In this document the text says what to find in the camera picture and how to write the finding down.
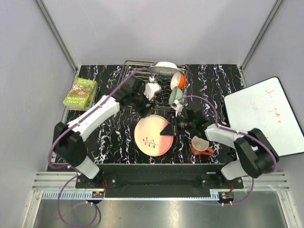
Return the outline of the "pink cream floral plate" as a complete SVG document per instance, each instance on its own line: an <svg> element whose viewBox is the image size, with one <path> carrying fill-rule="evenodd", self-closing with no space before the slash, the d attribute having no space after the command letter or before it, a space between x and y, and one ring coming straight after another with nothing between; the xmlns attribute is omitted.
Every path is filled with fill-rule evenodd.
<svg viewBox="0 0 304 228"><path fill-rule="evenodd" d="M164 155L173 144L173 136L160 135L168 121L155 114L142 118L135 127L134 139L144 154L152 157Z"/></svg>

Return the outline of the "chrome wire dish rack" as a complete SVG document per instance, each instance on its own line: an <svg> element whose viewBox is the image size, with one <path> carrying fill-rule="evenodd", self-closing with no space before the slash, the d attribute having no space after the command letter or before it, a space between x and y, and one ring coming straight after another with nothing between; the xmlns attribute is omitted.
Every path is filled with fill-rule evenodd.
<svg viewBox="0 0 304 228"><path fill-rule="evenodd" d="M173 76L185 79L185 85L180 89L183 95L187 94L188 67L172 62L151 62L143 60L126 60L122 67L119 83L134 73L134 76L144 82L146 95L150 100L147 106L155 104L155 112L174 112L174 107L169 104L170 94L175 87L171 81Z"/></svg>

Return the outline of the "orange mug white inside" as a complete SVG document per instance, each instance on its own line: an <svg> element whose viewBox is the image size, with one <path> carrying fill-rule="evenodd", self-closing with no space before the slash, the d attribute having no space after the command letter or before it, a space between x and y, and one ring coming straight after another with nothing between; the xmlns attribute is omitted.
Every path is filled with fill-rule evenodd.
<svg viewBox="0 0 304 228"><path fill-rule="evenodd" d="M214 151L209 147L209 142L194 136L191 140L190 151L194 155L208 155L212 156Z"/></svg>

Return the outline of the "pale green bowl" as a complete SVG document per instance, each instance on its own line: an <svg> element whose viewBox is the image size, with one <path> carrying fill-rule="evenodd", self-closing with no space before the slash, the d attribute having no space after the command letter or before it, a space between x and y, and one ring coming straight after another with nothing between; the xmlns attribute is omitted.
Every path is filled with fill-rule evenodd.
<svg viewBox="0 0 304 228"><path fill-rule="evenodd" d="M175 100L179 100L179 99L181 99L183 97L184 97L184 95L183 95L182 90L176 86L176 87L173 88L173 90L172 90L172 92L170 94L168 104L171 105L171 104L173 104L173 102Z"/></svg>

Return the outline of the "white grey-rimmed plate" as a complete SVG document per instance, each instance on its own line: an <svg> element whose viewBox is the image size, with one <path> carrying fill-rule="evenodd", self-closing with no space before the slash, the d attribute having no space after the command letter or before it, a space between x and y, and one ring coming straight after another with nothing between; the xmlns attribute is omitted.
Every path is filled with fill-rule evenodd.
<svg viewBox="0 0 304 228"><path fill-rule="evenodd" d="M178 67L176 64L171 62L158 62L156 65L151 66L150 70L155 74L160 74L164 76L171 76L178 72Z"/></svg>

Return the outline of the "orange bowl white inside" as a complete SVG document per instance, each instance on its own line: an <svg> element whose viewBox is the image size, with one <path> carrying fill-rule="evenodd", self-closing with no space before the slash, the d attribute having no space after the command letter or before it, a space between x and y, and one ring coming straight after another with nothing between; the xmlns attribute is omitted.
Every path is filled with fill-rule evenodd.
<svg viewBox="0 0 304 228"><path fill-rule="evenodd" d="M185 84L186 84L186 79L184 74L182 72L176 72L171 78L170 87L171 90L173 90L175 87L182 89L185 86Z"/></svg>

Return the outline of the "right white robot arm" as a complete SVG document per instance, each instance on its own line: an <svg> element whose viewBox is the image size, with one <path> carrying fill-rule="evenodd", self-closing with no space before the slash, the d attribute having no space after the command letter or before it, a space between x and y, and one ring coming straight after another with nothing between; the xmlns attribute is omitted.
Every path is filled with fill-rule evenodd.
<svg viewBox="0 0 304 228"><path fill-rule="evenodd" d="M220 188L227 188L236 178L249 176L255 179L274 172L279 162L279 155L258 128L248 132L236 131L207 120L198 110L186 109L173 114L160 135L177 136L184 131L236 150L238 159L223 166L215 177Z"/></svg>

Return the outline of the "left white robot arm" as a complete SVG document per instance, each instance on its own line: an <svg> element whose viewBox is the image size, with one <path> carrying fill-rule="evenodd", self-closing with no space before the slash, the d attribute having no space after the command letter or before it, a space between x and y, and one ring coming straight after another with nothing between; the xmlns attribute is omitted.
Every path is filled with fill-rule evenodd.
<svg viewBox="0 0 304 228"><path fill-rule="evenodd" d="M125 106L133 107L141 117L149 116L155 105L153 98L160 91L160 85L152 76L149 82L135 76L125 79L77 119L67 124L57 123L50 152L54 152L77 172L85 175L86 183L90 187L98 188L103 177L100 168L88 157L85 141L98 126Z"/></svg>

